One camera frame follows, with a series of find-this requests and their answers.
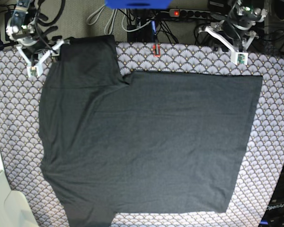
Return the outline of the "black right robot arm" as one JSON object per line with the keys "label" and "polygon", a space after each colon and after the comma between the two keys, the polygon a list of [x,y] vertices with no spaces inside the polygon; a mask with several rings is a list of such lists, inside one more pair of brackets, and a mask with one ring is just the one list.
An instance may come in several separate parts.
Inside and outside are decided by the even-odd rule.
{"label": "black right robot arm", "polygon": [[18,42],[16,49],[24,59],[28,76],[41,76],[43,63],[48,58],[60,56],[60,48],[68,44],[62,36],[48,35],[58,30],[55,23],[60,19],[66,1],[62,0],[60,9],[51,22],[41,13],[43,0],[35,3],[33,0],[18,0],[11,18],[6,25],[6,34],[12,41]]}

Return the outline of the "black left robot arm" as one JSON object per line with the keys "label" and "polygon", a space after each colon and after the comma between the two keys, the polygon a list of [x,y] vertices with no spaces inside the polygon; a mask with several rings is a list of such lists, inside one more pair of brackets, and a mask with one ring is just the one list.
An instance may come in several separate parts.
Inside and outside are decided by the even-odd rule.
{"label": "black left robot arm", "polygon": [[214,39],[214,48],[227,48],[235,65],[247,65],[248,48],[259,38],[252,27],[264,22],[267,11],[255,0],[232,0],[229,5],[231,8],[225,15],[211,13],[215,21],[200,27],[198,33],[210,35]]}

